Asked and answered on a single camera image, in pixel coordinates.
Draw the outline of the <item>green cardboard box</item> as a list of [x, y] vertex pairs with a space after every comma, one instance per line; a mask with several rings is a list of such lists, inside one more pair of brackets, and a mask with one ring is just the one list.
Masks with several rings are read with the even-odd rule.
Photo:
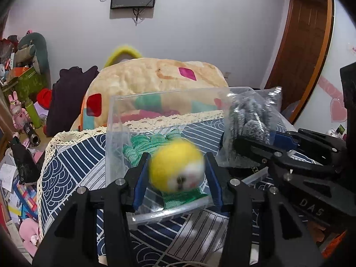
[[25, 101], [27, 98], [36, 96], [43, 88], [47, 88], [47, 79], [44, 75], [38, 74], [31, 67], [19, 77], [12, 78], [2, 86], [2, 92], [7, 99], [16, 91], [18, 100]]

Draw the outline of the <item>pink plush toy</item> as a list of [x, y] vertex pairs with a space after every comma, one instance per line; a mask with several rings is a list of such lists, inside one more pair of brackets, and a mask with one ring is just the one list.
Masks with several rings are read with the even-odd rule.
[[19, 227], [19, 235], [26, 251], [34, 257], [40, 242], [39, 224], [31, 218], [24, 219]]

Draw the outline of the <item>blue white patterned tablecloth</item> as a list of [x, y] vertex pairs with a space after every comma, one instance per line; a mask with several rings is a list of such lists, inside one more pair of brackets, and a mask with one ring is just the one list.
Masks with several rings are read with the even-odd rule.
[[[40, 231], [46, 233], [77, 187], [105, 186], [106, 130], [84, 136], [58, 134], [49, 144], [51, 155], [37, 187]], [[185, 266], [201, 262], [215, 266], [222, 251], [228, 217], [211, 207], [166, 215], [162, 196], [148, 187], [142, 205], [129, 216], [131, 241], [139, 266]]]

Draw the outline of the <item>grey green plush toy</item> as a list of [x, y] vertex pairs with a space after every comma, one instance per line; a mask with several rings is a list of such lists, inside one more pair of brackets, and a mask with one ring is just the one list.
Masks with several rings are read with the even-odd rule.
[[43, 35], [32, 32], [20, 39], [14, 61], [16, 66], [32, 63], [38, 74], [49, 76], [47, 43]]

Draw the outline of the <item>pink rabbit figure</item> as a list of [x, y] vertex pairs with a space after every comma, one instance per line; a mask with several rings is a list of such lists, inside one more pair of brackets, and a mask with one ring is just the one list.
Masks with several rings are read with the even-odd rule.
[[10, 113], [12, 114], [13, 126], [16, 130], [22, 131], [24, 129], [24, 125], [30, 122], [30, 117], [26, 109], [22, 107], [16, 91], [14, 91], [12, 95], [8, 95], [8, 100], [10, 103]]

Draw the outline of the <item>grey knit item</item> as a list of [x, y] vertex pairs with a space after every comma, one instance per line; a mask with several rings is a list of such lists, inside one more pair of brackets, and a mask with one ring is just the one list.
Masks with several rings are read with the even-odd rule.
[[243, 93], [228, 92], [223, 98], [225, 130], [217, 154], [218, 164], [233, 168], [259, 167], [261, 163], [238, 154], [234, 142], [236, 139], [247, 138], [273, 144], [277, 123], [280, 121], [281, 104], [280, 86]]

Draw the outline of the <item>beige patterned blanket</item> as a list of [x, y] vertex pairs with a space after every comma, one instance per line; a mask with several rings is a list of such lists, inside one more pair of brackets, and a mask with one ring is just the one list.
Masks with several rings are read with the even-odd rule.
[[227, 86], [219, 68], [206, 62], [154, 58], [123, 61], [102, 69], [94, 78], [71, 129], [105, 126], [112, 96]]

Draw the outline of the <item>brown wooden door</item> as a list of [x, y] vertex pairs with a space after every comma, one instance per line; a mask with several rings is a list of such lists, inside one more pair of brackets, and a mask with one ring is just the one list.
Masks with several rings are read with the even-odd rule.
[[334, 22], [334, 0], [289, 0], [287, 20], [266, 88], [281, 86], [287, 120], [295, 123], [324, 67]]

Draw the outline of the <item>colourful pencil case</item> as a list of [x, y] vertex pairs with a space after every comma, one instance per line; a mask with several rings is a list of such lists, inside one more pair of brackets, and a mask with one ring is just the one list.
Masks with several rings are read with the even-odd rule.
[[21, 203], [21, 218], [38, 221], [37, 191], [33, 185], [13, 184], [13, 190]]

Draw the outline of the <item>clear plastic storage box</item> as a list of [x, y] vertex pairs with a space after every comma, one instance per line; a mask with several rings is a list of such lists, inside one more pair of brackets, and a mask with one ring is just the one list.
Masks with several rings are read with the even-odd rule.
[[223, 98], [249, 87], [224, 87], [111, 97], [106, 133], [106, 184], [133, 167], [123, 154], [138, 134], [165, 135], [178, 129], [199, 150], [217, 155], [225, 130]]

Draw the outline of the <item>green knitted glove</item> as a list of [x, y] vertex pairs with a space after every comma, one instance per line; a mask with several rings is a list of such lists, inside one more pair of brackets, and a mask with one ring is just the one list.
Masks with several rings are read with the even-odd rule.
[[[166, 145], [175, 139], [184, 139], [178, 129], [174, 129], [165, 135], [153, 134], [151, 136], [146, 136], [144, 134], [138, 134], [131, 138], [130, 145], [124, 146], [123, 154], [132, 166], [137, 166], [143, 153], [147, 152], [152, 156], [159, 147]], [[200, 186], [190, 191], [178, 192], [175, 194], [160, 192], [160, 195], [162, 196], [165, 209], [182, 206], [183, 204], [187, 204], [207, 196], [207, 194], [201, 190]]]

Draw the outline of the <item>dark purple garment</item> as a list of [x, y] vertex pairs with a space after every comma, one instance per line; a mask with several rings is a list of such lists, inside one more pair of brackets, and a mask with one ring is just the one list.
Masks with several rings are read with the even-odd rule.
[[45, 127], [45, 134], [48, 137], [71, 129], [81, 113], [86, 91], [98, 74], [97, 66], [85, 72], [78, 66], [59, 71], [59, 80], [53, 84], [52, 88], [51, 104]]

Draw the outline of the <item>yellow round plush toy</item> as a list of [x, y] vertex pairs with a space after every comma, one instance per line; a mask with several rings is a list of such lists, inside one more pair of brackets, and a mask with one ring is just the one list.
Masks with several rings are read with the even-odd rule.
[[186, 192], [204, 181], [204, 158], [189, 140], [175, 139], [159, 147], [149, 163], [149, 181], [167, 194]]

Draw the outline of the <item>green cylinder bottle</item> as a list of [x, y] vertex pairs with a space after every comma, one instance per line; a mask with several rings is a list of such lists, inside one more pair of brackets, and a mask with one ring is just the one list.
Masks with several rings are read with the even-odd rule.
[[42, 121], [31, 99], [27, 98], [25, 102], [25, 108], [32, 121], [34, 128], [40, 128], [42, 126]]

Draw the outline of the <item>red plush item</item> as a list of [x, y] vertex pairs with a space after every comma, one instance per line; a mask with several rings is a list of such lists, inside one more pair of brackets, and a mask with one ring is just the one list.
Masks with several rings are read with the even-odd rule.
[[42, 108], [49, 110], [51, 107], [51, 102], [52, 102], [52, 90], [48, 89], [48, 88], [43, 88], [36, 95], [36, 99]]

